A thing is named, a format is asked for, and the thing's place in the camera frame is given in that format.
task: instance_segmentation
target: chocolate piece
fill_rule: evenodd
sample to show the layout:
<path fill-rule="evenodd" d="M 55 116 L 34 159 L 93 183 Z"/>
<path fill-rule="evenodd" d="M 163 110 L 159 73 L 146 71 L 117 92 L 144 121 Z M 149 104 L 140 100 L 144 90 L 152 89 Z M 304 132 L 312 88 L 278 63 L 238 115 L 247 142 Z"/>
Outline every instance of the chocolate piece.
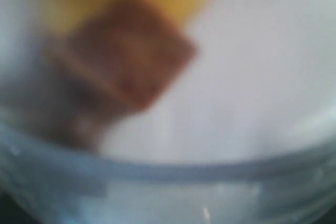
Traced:
<path fill-rule="evenodd" d="M 78 80 L 140 111 L 190 62 L 195 48 L 145 0 L 116 0 L 69 36 L 65 52 L 58 60 Z"/>

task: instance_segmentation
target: white liquid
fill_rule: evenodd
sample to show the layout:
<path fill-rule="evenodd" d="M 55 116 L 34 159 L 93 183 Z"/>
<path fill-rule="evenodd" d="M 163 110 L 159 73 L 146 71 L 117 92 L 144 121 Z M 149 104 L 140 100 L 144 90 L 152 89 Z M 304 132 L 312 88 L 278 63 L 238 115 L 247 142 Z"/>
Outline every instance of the white liquid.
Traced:
<path fill-rule="evenodd" d="M 153 163 L 237 162 L 336 133 L 336 0 L 212 0 L 187 32 L 198 59 L 101 153 Z"/>

